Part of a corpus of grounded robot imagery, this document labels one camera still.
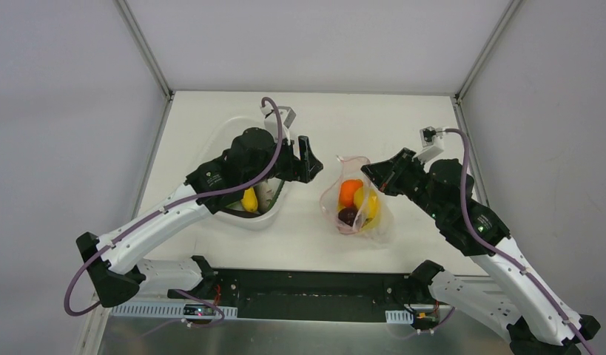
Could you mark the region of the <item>dark purple plum toy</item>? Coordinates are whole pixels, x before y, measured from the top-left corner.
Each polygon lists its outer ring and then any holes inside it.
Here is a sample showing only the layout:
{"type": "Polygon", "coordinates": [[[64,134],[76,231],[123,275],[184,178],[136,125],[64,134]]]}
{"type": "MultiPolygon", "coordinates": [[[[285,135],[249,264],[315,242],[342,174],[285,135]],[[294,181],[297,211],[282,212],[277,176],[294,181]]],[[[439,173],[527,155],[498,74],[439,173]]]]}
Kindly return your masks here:
{"type": "Polygon", "coordinates": [[[357,221],[358,209],[354,206],[344,207],[342,208],[338,214],[338,220],[343,223],[345,226],[352,227],[357,221]]]}

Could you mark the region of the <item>clear zip top bag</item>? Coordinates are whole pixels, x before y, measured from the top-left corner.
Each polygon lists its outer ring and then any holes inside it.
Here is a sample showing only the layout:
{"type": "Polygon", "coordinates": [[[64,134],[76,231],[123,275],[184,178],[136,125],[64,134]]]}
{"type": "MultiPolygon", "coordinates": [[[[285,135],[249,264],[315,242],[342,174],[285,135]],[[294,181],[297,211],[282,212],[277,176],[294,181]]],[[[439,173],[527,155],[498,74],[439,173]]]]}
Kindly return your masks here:
{"type": "Polygon", "coordinates": [[[320,210],[333,229],[347,237],[388,243],[394,225],[383,194],[362,168],[370,163],[363,156],[337,156],[340,175],[320,196],[320,210]]]}

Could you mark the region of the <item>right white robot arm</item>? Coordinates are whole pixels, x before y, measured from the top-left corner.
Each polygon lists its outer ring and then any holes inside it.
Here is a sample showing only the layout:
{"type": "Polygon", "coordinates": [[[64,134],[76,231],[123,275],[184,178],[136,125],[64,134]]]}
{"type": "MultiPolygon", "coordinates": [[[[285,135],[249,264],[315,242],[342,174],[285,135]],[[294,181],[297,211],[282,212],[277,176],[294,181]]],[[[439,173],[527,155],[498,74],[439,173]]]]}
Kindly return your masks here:
{"type": "Polygon", "coordinates": [[[548,287],[520,251],[498,215],[472,197],[473,178],[464,162],[403,149],[369,163],[363,174],[388,196],[403,195],[431,217],[445,241],[470,258],[499,286],[503,297],[466,285],[427,260],[408,284],[413,300],[432,298],[474,318],[503,338],[514,354],[580,354],[591,349],[597,319],[570,308],[548,287]]]}

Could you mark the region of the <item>yellow napa cabbage toy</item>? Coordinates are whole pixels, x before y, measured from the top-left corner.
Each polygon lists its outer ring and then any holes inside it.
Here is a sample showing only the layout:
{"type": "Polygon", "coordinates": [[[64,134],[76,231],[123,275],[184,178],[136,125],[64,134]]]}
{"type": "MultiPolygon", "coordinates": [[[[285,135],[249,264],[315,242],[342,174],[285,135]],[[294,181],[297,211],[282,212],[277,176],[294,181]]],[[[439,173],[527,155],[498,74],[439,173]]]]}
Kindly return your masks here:
{"type": "Polygon", "coordinates": [[[361,187],[355,192],[355,207],[358,209],[358,221],[361,222],[360,230],[374,228],[379,220],[377,216],[380,210],[380,199],[374,189],[361,187]]]}

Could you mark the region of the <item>white plastic basket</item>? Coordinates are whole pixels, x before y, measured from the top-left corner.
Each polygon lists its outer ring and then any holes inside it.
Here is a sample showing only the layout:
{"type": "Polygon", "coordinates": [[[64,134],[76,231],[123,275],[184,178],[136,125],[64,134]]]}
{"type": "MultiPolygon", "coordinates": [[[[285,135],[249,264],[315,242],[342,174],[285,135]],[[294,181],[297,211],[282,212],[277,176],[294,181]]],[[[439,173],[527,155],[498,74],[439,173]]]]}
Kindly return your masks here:
{"type": "MultiPolygon", "coordinates": [[[[225,121],[212,133],[209,140],[206,142],[205,147],[193,164],[197,166],[199,163],[220,156],[223,150],[230,147],[231,142],[235,137],[252,127],[265,129],[263,119],[242,115],[225,121]]],[[[272,178],[267,180],[267,182],[275,190],[281,180],[272,178]]],[[[245,212],[240,203],[233,203],[223,211],[216,213],[214,218],[221,223],[237,226],[246,230],[261,231],[267,229],[276,221],[279,211],[285,204],[286,196],[290,189],[290,183],[285,182],[285,186],[283,187],[278,201],[274,207],[266,213],[260,213],[259,211],[255,213],[245,212]]]]}

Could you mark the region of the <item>orange toy fruit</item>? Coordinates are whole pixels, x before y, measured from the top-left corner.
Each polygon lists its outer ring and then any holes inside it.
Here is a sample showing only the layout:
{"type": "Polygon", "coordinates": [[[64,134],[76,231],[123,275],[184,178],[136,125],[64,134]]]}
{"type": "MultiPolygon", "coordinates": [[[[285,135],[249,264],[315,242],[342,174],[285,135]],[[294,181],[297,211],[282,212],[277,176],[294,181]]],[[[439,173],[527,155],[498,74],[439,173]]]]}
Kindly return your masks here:
{"type": "Polygon", "coordinates": [[[355,192],[361,187],[363,187],[363,181],[360,179],[344,180],[340,184],[340,191],[338,194],[338,206],[340,208],[354,207],[355,192]]]}

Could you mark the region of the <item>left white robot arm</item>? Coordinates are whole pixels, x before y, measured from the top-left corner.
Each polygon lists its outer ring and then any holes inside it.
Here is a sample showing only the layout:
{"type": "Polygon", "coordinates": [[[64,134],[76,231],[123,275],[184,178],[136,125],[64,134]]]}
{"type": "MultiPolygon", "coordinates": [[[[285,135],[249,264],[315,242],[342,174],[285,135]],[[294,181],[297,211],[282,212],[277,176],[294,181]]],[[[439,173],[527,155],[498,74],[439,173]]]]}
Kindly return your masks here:
{"type": "Polygon", "coordinates": [[[258,183],[276,178],[309,183],[323,169],[309,139],[294,143],[251,127],[235,137],[220,156],[202,163],[166,200],[119,230],[100,237],[86,232],[76,244],[100,304],[121,305],[138,294],[167,291],[206,299],[215,288],[212,268],[201,256],[183,260],[148,260],[154,248],[186,227],[207,219],[242,199],[258,183]]]}

